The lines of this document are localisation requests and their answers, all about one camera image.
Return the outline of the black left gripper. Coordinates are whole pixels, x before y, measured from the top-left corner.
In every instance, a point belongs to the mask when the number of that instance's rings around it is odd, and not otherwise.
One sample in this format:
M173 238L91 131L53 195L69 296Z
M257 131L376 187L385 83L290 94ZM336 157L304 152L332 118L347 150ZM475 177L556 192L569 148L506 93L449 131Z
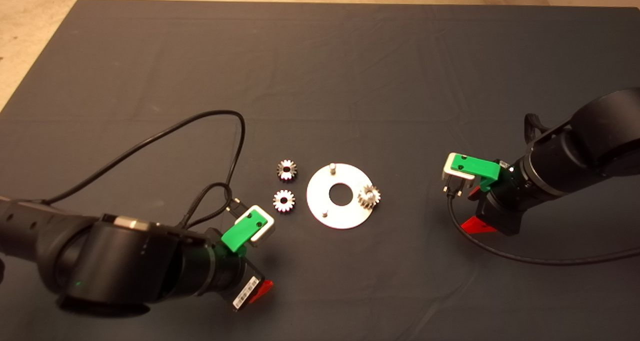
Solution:
M214 276L212 292L217 294L234 312L257 302L274 286L272 280L246 257L247 248L230 250L227 246L214 246Z

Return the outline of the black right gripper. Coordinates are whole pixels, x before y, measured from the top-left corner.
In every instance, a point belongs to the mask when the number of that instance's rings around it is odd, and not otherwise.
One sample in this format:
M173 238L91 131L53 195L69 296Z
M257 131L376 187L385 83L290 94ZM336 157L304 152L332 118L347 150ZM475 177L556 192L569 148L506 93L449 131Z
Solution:
M477 201L476 216L471 216L461 224L467 234L501 232L515 236L521 231L523 211L519 206L521 186L510 164L496 161L499 165L497 180L489 189L474 188L468 195L470 201Z

